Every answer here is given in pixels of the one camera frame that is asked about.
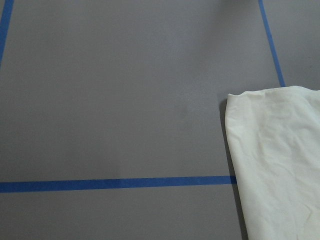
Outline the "beige long sleeve printed shirt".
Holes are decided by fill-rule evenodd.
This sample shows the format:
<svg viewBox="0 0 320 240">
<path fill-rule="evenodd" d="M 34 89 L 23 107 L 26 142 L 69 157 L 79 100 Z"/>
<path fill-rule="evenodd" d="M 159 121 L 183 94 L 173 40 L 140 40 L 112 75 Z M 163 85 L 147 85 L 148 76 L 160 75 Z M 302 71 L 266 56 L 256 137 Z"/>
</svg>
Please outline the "beige long sleeve printed shirt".
<svg viewBox="0 0 320 240">
<path fill-rule="evenodd" d="M 225 130 L 248 238 L 319 239 L 319 91 L 229 94 Z"/>
</svg>

